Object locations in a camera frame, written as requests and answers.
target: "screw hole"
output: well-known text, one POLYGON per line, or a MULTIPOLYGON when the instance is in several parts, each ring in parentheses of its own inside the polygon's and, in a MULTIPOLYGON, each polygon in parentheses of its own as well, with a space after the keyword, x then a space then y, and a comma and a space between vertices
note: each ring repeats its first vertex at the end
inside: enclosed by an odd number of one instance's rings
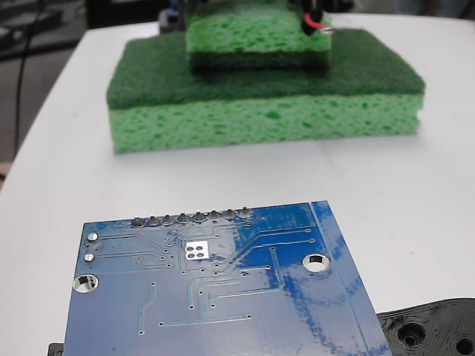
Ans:
POLYGON ((472 343, 469 339, 461 339, 456 345, 456 350, 461 355, 472 355, 474 353, 474 349, 474 343, 472 343))
POLYGON ((73 288, 79 293, 89 293, 97 288, 99 279, 93 274, 82 274, 74 278, 73 288))
POLYGON ((330 259, 324 254, 309 254, 302 260, 302 265, 310 272, 325 272, 330 268, 330 259))
POLYGON ((425 340, 425 330, 416 323, 408 323, 398 330, 399 340, 408 347, 420 345, 425 340))

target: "kitchen sponge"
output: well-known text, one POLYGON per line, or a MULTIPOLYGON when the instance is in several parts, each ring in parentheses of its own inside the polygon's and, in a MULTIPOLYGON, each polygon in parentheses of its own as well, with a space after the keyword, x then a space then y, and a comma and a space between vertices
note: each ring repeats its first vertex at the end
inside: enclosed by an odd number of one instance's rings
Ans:
POLYGON ((192 75, 185 34, 128 43, 108 90, 117 153, 415 134, 425 84, 364 30, 333 36, 332 67, 192 75))
POLYGON ((328 68, 332 37, 307 36, 302 18, 288 0, 199 1, 186 31, 191 69, 328 68))

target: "black plastic part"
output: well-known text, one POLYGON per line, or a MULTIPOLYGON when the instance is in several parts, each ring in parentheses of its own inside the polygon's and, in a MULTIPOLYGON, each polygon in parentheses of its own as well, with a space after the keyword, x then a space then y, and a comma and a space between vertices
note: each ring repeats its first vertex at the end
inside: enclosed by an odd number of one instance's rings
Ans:
MULTIPOLYGON (((443 300, 378 314, 393 356, 475 355, 475 299, 443 300)), ((47 356, 62 356, 52 343, 47 356)))
POLYGON ((307 36, 311 36, 315 33, 315 31, 317 30, 316 28, 310 26, 309 24, 307 24, 307 22, 305 20, 302 21, 302 31, 307 35, 307 36))
POLYGON ((51 343, 50 347, 47 348, 47 356, 62 356, 63 349, 64 344, 51 343))

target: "white table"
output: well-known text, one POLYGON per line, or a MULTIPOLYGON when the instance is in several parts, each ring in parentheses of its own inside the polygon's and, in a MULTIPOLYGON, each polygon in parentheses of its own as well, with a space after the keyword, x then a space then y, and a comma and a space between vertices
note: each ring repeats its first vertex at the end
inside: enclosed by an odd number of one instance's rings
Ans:
POLYGON ((89 31, 0 193, 0 354, 64 340, 83 222, 150 213, 329 200, 377 312, 475 297, 475 24, 343 20, 424 77, 418 136, 114 156, 105 92, 125 42, 157 24, 89 31))

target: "black wire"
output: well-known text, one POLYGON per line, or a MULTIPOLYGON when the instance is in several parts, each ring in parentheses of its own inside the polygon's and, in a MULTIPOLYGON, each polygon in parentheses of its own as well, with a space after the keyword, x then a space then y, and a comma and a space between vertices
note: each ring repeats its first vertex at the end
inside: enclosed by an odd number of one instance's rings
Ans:
POLYGON ((16 109, 15 109, 15 139, 13 142, 13 158, 16 157, 18 149, 20 148, 20 112, 22 106, 22 84, 24 64, 27 61, 28 50, 30 49, 31 39, 35 33, 36 26, 38 24, 39 17, 42 15, 43 10, 46 8, 46 4, 43 1, 38 1, 38 10, 36 11, 35 20, 33 21, 30 30, 27 32, 27 41, 24 44, 22 60, 20 61, 20 70, 18 75, 18 82, 16 84, 16 109))

